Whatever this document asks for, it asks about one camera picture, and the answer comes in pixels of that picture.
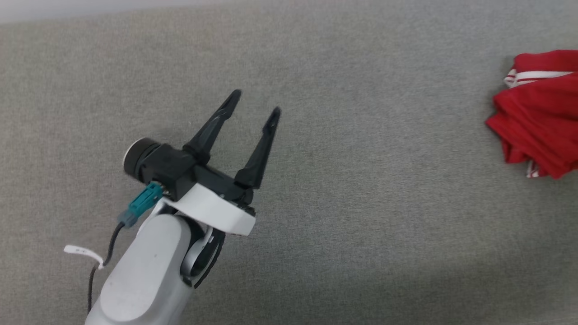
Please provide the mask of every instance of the teal connector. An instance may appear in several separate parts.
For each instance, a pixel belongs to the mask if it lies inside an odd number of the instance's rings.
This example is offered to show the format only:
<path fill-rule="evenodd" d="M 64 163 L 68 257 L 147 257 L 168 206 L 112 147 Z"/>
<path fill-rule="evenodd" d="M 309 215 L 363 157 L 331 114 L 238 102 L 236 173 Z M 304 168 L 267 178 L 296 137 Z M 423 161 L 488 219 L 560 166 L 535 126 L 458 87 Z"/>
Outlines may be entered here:
<path fill-rule="evenodd" d="M 137 196 L 125 210 L 118 216 L 118 222 L 124 223 L 126 228 L 132 227 L 143 213 L 162 198 L 163 189 L 158 183 L 151 182 L 147 187 Z"/>

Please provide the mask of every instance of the cable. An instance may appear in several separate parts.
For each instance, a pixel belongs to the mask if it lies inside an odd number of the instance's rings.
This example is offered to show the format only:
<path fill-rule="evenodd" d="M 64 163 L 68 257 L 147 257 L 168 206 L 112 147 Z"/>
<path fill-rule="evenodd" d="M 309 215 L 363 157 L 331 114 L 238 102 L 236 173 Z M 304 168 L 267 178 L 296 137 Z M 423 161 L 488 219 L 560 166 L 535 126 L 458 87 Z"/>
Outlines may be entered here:
<path fill-rule="evenodd" d="M 110 237 L 109 251 L 108 251 L 108 254 L 106 255 L 105 261 L 102 262 L 102 266 L 105 267 L 112 259 L 114 242 L 116 241 L 118 233 L 120 232 L 120 230 L 123 227 L 124 227 L 124 222 L 119 222 L 118 225 L 116 226 L 116 228 L 114 229 L 114 232 L 112 233 L 112 237 Z M 94 267 L 92 268 L 92 271 L 90 271 L 90 277 L 88 278 L 88 304 L 87 304 L 88 313 L 90 313 L 90 309 L 92 309 L 92 282 L 94 281 L 94 273 L 98 270 L 98 266 L 99 266 L 98 263 L 96 263 L 96 265 L 94 265 Z"/>

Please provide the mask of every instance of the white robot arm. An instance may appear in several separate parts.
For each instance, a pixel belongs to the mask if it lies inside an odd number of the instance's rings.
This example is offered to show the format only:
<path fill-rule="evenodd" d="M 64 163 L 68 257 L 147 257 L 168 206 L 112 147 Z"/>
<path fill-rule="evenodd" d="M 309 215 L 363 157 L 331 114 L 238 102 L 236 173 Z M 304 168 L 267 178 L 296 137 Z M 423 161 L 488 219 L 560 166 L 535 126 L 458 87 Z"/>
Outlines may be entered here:
<path fill-rule="evenodd" d="M 89 300 L 86 325 L 178 324 L 193 290 L 216 262 L 225 235 L 249 235 L 255 225 L 249 205 L 253 189 L 261 185 L 280 109 L 273 110 L 245 168 L 230 178 L 206 164 L 240 94 L 235 90 L 183 150 L 143 138 L 127 151 L 125 172 L 164 192 L 92 308 Z"/>

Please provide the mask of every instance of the red cloth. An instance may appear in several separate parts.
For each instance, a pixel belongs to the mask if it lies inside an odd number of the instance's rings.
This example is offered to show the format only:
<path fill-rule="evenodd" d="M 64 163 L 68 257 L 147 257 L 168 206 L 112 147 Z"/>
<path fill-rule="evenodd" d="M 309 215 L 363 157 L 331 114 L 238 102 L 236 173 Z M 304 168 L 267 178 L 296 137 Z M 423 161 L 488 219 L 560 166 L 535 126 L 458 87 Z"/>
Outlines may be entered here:
<path fill-rule="evenodd" d="M 520 54 L 494 97 L 486 123 L 502 138 L 507 163 L 533 159 L 528 177 L 560 178 L 578 168 L 578 51 Z"/>

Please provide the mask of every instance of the white cable tie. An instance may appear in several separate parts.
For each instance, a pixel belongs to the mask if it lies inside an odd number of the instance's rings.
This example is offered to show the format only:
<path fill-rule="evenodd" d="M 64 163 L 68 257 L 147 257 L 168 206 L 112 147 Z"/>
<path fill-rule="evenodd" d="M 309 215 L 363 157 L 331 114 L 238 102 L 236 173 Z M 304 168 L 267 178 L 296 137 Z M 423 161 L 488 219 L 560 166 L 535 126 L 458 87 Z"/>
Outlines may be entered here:
<path fill-rule="evenodd" d="M 102 265 L 102 263 L 104 263 L 104 260 L 102 259 L 102 257 L 90 249 L 79 247 L 79 246 L 74 246 L 74 245 L 66 245 L 64 247 L 64 252 L 69 253 L 69 254 L 78 254 L 78 255 L 84 255 L 84 256 L 92 257 L 99 263 L 98 269 L 104 268 L 104 266 Z"/>

